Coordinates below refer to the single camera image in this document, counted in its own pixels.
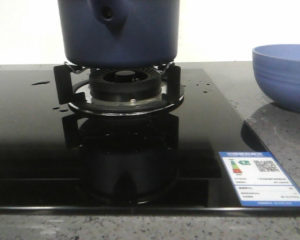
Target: granite countertop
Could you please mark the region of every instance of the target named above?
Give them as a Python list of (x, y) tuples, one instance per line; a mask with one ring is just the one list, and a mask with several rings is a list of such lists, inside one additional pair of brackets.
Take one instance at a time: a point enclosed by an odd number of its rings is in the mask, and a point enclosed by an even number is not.
[[(271, 104), (252, 63), (181, 63), (202, 68), (300, 188), (300, 113)], [(52, 65), (0, 66), (2, 70)], [(300, 239), (300, 217), (0, 215), (0, 240)]]

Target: blue pot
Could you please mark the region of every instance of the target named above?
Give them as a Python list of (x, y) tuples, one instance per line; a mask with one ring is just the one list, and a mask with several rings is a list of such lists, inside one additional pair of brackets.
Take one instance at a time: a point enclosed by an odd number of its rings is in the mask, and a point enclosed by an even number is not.
[(258, 46), (252, 59), (261, 90), (278, 106), (300, 112), (300, 44)]
[(177, 55), (179, 0), (58, 0), (65, 55), (94, 68), (151, 67)]

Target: blue bowl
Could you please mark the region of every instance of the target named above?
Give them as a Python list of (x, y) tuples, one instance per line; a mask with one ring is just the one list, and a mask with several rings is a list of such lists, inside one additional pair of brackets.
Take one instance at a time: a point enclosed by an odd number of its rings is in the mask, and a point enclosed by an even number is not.
[(261, 90), (278, 106), (300, 112), (300, 44), (258, 46), (252, 60)]

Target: black glass cooktop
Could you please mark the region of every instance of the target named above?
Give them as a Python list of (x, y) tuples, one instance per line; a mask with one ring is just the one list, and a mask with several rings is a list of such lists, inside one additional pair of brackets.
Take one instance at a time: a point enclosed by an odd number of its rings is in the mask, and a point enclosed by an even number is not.
[(0, 213), (300, 215), (241, 206), (219, 152), (267, 150), (202, 69), (181, 83), (171, 112), (86, 118), (52, 69), (0, 71)]

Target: energy label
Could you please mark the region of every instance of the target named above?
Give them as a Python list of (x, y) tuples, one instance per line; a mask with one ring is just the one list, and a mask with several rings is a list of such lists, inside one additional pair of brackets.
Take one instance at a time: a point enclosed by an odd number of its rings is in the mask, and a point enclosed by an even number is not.
[(270, 152), (220, 152), (242, 206), (300, 207), (300, 190)]

